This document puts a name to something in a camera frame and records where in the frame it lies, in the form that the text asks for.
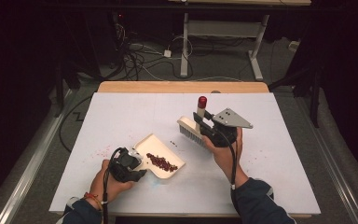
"jacket sleeve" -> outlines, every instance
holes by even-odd
[[[102,213],[84,199],[71,198],[56,224],[101,224]]]
[[[262,180],[249,178],[235,189],[235,198],[243,224],[296,223],[272,200],[272,188]]]

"white table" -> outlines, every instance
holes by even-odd
[[[206,109],[210,113],[230,107],[255,126],[243,133],[244,171],[266,180],[274,188],[276,203],[291,216],[320,214],[273,94],[202,95],[208,98]],[[61,213],[70,197],[88,191],[102,160],[110,159],[116,148],[132,147],[153,133],[186,164],[170,179],[161,180],[147,172],[132,190],[109,204],[111,215],[237,216],[229,183],[212,154],[179,133],[176,121],[181,116],[192,118],[199,96],[200,93],[95,93],[49,211]]]

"hand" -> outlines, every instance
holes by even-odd
[[[205,146],[213,153],[214,161],[222,169],[228,180],[231,180],[232,174],[232,154],[229,147],[215,147],[212,141],[205,135],[202,136]],[[240,158],[242,154],[242,128],[237,128],[237,140],[231,145],[234,153],[237,152],[237,167],[235,186],[239,187],[246,182],[249,177],[245,174],[240,166]]]
[[[108,166],[109,166],[109,160],[103,160],[101,170],[94,177],[91,183],[91,187],[89,188],[89,193],[98,195],[96,199],[99,202],[103,200],[103,176]],[[129,181],[126,183],[118,182],[112,177],[112,175],[109,174],[109,178],[107,181],[107,189],[106,189],[107,201],[109,203],[112,202],[118,196],[119,193],[127,189],[131,189],[133,184],[134,184],[133,181]],[[97,210],[100,209],[99,205],[94,200],[86,199],[86,201],[89,202]]]

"person's left hand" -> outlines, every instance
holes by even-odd
[[[103,201],[103,176],[106,171],[106,169],[109,166],[109,160],[103,160],[103,164],[101,167],[101,170],[97,173],[95,178],[92,180],[91,187],[89,188],[89,193],[97,195],[96,199],[99,202]],[[112,175],[109,174],[109,178],[107,181],[107,201],[110,203],[112,202],[119,193],[131,189],[134,182],[129,181],[126,183],[121,183],[116,181]],[[100,209],[99,205],[92,199],[86,199],[93,207],[95,207],[97,210]]]

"hand brush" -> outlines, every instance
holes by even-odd
[[[207,99],[205,96],[201,96],[199,98],[199,103],[197,105],[197,114],[203,118],[205,114]],[[186,137],[198,143],[200,146],[204,147],[204,143],[202,141],[202,134],[200,133],[200,125],[192,120],[188,119],[184,116],[177,120],[179,124],[180,133],[184,134]]]

